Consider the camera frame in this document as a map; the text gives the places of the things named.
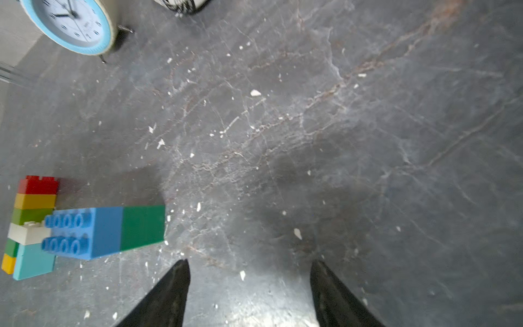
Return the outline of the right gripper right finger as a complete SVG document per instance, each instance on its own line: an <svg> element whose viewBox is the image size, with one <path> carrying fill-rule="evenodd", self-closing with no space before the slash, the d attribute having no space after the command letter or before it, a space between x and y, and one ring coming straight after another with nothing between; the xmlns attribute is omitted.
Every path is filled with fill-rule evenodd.
<svg viewBox="0 0 523 327"><path fill-rule="evenodd" d="M384 327L325 262L313 261L310 285L320 326Z"/></svg>

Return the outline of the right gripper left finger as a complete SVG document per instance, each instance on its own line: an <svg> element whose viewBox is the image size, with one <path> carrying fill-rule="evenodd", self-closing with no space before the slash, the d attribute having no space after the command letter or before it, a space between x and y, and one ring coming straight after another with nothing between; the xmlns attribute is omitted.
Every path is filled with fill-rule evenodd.
<svg viewBox="0 0 523 327"><path fill-rule="evenodd" d="M182 326L190 281L188 260L179 260L117 326Z"/></svg>

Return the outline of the dark green lego brick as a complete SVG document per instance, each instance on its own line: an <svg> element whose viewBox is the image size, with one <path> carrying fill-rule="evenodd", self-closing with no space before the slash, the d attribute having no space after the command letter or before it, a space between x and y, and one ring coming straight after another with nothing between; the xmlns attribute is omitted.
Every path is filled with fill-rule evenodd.
<svg viewBox="0 0 523 327"><path fill-rule="evenodd" d="M120 251L164 241L166 207L124 207Z"/></svg>

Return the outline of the blue long lego brick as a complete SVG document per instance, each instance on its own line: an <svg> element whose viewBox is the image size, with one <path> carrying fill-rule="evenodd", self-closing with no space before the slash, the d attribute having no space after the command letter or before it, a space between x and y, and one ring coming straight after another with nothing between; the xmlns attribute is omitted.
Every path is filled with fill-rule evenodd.
<svg viewBox="0 0 523 327"><path fill-rule="evenodd" d="M47 215L50 229L41 248L56 256L92 260L120 252L123 207L57 210Z"/></svg>

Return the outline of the turquoise lego brick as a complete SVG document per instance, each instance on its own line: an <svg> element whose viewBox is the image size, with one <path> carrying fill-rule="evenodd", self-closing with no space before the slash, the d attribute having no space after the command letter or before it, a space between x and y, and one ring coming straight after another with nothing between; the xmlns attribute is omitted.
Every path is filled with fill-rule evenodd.
<svg viewBox="0 0 523 327"><path fill-rule="evenodd" d="M17 281L47 273L54 269L55 256L45 252L42 244L20 245L13 278Z"/></svg>

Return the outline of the cream long lego brick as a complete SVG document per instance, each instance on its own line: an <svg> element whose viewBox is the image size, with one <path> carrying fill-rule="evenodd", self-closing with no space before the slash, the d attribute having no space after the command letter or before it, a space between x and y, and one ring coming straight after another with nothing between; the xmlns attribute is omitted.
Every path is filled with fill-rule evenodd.
<svg viewBox="0 0 523 327"><path fill-rule="evenodd" d="M51 229L37 222L26 222L23 225L11 223L8 230L8 238L20 245L39 244L50 235Z"/></svg>

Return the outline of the yellow lego brick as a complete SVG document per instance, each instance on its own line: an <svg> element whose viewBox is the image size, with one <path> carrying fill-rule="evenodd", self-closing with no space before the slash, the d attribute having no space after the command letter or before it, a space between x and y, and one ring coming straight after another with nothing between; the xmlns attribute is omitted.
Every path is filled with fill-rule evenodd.
<svg viewBox="0 0 523 327"><path fill-rule="evenodd" d="M57 196L55 194L23 194L18 193L15 198L14 208L41 209L54 208Z"/></svg>
<svg viewBox="0 0 523 327"><path fill-rule="evenodd" d="M16 258L9 256L4 253L4 257L1 263L1 269L8 275L13 275L16 266Z"/></svg>

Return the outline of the lime green lego brick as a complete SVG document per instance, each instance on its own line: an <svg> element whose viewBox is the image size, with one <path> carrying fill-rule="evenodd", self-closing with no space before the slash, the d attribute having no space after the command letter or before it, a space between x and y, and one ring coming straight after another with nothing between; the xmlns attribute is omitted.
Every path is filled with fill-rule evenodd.
<svg viewBox="0 0 523 327"><path fill-rule="evenodd" d="M52 208L19 209L13 210L11 222L23 226L26 222L41 223L47 215L52 215Z"/></svg>

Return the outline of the red lego brick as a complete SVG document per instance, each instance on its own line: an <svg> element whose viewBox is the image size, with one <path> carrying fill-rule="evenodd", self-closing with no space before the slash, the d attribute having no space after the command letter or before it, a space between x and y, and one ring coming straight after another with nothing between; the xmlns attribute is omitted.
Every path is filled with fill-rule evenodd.
<svg viewBox="0 0 523 327"><path fill-rule="evenodd" d="M26 176L19 182L17 193L31 195L56 195L59 181L54 177Z"/></svg>

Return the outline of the blue alarm clock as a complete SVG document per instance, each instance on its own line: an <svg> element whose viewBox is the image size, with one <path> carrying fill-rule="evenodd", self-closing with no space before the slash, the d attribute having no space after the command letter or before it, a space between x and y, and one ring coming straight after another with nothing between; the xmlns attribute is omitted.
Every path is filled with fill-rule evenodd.
<svg viewBox="0 0 523 327"><path fill-rule="evenodd" d="M118 35L135 32L121 24L119 1L22 0L20 4L53 42L79 55L99 57L103 64Z"/></svg>

